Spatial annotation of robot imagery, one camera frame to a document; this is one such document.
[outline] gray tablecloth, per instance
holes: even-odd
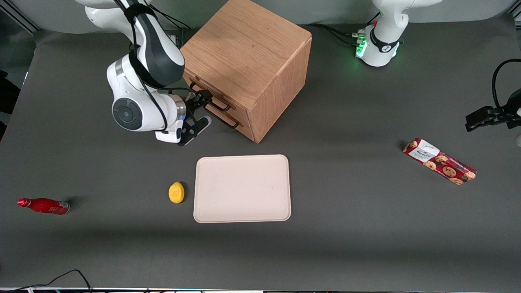
[[[306,86],[261,144],[215,121],[183,148],[114,122],[105,70],[128,50],[122,34],[39,34],[0,144],[0,285],[78,268],[95,287],[519,292],[519,130],[464,126],[492,104],[496,66],[521,56],[512,18],[411,24],[384,68],[310,30]],[[520,73],[500,73],[502,103]],[[456,186],[402,154],[418,136],[476,180]],[[253,154],[288,157],[291,218],[196,223],[197,160]],[[174,181],[188,186],[180,205]],[[72,209],[37,214],[20,197]]]

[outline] white wall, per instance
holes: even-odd
[[[306,24],[364,23],[376,12],[370,0],[253,0],[289,21]],[[68,33],[99,31],[74,0],[12,0],[29,18],[46,30]],[[156,0],[163,12],[201,27],[226,0]],[[411,22],[447,22],[487,19],[503,13],[515,0],[444,0],[427,7],[410,9]],[[164,22],[165,28],[174,27]]]

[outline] cookie image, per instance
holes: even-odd
[[[443,155],[442,155],[442,156],[437,156],[437,157],[435,157],[434,160],[435,160],[436,162],[438,162],[438,163],[442,163],[442,164],[443,164],[444,162],[446,162],[446,161],[448,160],[448,158],[447,158],[446,156],[443,156]]]
[[[456,184],[456,185],[461,185],[463,184],[463,181],[457,179],[457,178],[451,178],[449,179],[452,183]]]
[[[436,164],[434,162],[426,161],[424,163],[424,166],[426,166],[427,168],[429,168],[431,170],[436,170]]]
[[[447,175],[449,177],[456,176],[456,171],[451,167],[445,166],[445,167],[443,167],[442,171],[443,171],[443,173],[445,173],[445,175]]]
[[[403,149],[402,152],[405,153],[405,152],[408,151],[409,149],[413,149],[413,148],[415,148],[415,147],[417,147],[417,146],[418,146],[418,143],[417,143],[415,140],[413,140],[413,141],[411,141],[408,145],[405,146],[405,148]]]
[[[467,172],[467,173],[463,174],[463,176],[467,177],[468,180],[472,180],[472,179],[476,178],[476,174],[474,174],[473,172]]]

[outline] wooden drawer box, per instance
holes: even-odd
[[[184,79],[212,113],[259,143],[304,86],[311,34],[249,0],[229,0],[181,48]]]

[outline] bottle cap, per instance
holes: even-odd
[[[31,204],[31,200],[30,199],[21,198],[21,199],[18,200],[18,205],[19,206],[29,206],[29,204]]]

